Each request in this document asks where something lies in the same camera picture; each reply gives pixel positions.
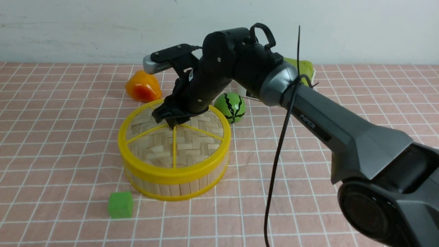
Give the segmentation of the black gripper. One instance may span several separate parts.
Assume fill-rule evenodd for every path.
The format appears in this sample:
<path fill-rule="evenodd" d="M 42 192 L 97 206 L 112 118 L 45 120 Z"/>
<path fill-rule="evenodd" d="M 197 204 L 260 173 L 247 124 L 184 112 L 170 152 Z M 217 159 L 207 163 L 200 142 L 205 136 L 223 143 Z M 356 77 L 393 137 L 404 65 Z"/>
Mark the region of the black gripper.
<path fill-rule="evenodd" d="M 232 81 L 235 57 L 179 57 L 169 62 L 177 72 L 193 66 L 180 75 L 171 96 L 152 111 L 157 123 L 165 120 L 173 129 L 188 122 L 191 115 L 201 114 Z"/>

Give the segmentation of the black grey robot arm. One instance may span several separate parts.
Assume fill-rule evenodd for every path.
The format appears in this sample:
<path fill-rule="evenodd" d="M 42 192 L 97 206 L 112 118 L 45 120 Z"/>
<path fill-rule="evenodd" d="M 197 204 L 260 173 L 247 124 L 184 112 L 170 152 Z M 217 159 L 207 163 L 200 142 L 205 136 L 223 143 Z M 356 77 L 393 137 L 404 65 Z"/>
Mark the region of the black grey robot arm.
<path fill-rule="evenodd" d="M 207 111 L 235 80 L 267 106 L 287 110 L 273 162 L 265 207 L 264 238 L 276 168 L 290 116 L 332 152 L 331 183 L 339 181 L 338 203 L 350 225 L 390 247 L 437 247 L 439 241 L 438 150 L 406 133 L 374 125 L 313 90 L 309 77 L 271 48 L 270 29 L 256 23 L 221 30 L 199 46 L 180 44 L 146 55 L 144 71 L 173 68 L 179 78 L 152 116 L 173 128 Z"/>

